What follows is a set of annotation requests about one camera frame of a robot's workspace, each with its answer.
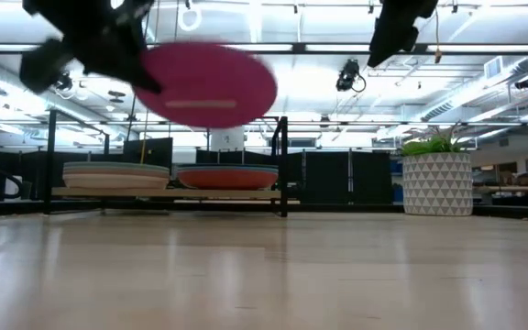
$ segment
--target black robotic claw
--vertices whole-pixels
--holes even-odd
[[[411,51],[419,36],[417,17],[429,18],[437,0],[383,0],[382,12],[370,42],[368,66],[375,68],[400,50]]]
[[[23,7],[30,15],[41,14],[64,38],[49,39],[22,56],[22,83],[42,93],[76,58],[85,72],[101,73],[159,94],[161,86],[138,58],[147,49],[142,19],[153,4],[154,0],[126,0],[113,9],[110,0],[24,0]]]

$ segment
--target wooden floor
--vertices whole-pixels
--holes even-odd
[[[0,329],[528,330],[525,220],[41,220],[0,222]]]

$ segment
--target white plate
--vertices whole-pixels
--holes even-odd
[[[90,189],[166,189],[169,183],[166,178],[119,174],[64,174],[62,179],[69,188]]]

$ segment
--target stack of plates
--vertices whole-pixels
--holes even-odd
[[[78,161],[64,164],[62,179],[69,188],[165,189],[168,168],[108,161]]]
[[[189,188],[258,190],[272,186],[279,169],[270,165],[183,164],[178,177]]]

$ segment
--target white planter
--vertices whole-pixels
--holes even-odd
[[[404,212],[409,215],[472,214],[472,164],[467,153],[405,157]]]

